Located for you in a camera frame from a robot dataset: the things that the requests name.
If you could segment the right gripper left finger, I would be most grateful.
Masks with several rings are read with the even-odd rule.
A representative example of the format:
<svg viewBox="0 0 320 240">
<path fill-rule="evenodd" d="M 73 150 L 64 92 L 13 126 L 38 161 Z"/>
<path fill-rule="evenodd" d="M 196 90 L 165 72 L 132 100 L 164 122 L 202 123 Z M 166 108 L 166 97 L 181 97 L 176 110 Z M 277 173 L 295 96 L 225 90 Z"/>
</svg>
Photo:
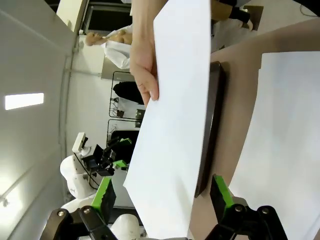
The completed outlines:
<svg viewBox="0 0 320 240">
<path fill-rule="evenodd" d="M 43 240 L 115 240 L 116 236 L 108 227 L 115 204 L 116 194 L 111 178 L 102 179 L 90 205 L 77 207 L 69 212 L 58 208 L 51 212 L 41 234 Z"/>
</svg>

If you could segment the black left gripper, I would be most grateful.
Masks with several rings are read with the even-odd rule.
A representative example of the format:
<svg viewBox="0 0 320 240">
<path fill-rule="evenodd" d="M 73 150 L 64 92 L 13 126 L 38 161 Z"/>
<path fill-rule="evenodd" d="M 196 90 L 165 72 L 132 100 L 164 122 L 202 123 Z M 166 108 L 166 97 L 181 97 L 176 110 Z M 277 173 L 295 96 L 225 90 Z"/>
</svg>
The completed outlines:
<svg viewBox="0 0 320 240">
<path fill-rule="evenodd" d="M 92 173 L 102 177 L 113 176 L 116 170 L 126 170 L 126 163 L 123 160 L 115 161 L 115 158 L 117 152 L 130 145 L 132 145 L 130 138 L 118 136 L 108 141 L 105 149 L 97 144 L 82 158 L 82 161 L 86 169 Z"/>
</svg>

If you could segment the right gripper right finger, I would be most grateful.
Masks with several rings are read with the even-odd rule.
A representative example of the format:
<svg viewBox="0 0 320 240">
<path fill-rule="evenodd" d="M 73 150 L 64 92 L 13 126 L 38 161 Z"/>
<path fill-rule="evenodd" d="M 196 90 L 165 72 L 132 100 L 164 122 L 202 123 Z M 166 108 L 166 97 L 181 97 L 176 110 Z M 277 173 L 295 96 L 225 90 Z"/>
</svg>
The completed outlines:
<svg viewBox="0 0 320 240">
<path fill-rule="evenodd" d="M 209 233 L 210 240 L 286 240 L 288 237 L 276 210 L 269 205 L 251 209 L 243 198 L 231 196 L 222 176 L 214 174 L 210 198 L 217 224 Z"/>
</svg>

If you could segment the person's left hand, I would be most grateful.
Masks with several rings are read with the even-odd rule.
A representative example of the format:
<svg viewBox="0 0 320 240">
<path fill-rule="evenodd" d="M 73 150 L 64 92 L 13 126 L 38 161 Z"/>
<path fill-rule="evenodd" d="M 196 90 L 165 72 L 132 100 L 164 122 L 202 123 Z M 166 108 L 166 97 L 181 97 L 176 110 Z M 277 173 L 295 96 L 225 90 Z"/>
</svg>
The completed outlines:
<svg viewBox="0 0 320 240">
<path fill-rule="evenodd" d="M 154 42 L 149 38 L 132 40 L 130 52 L 130 73 L 133 75 L 143 103 L 159 99 L 157 63 Z"/>
</svg>

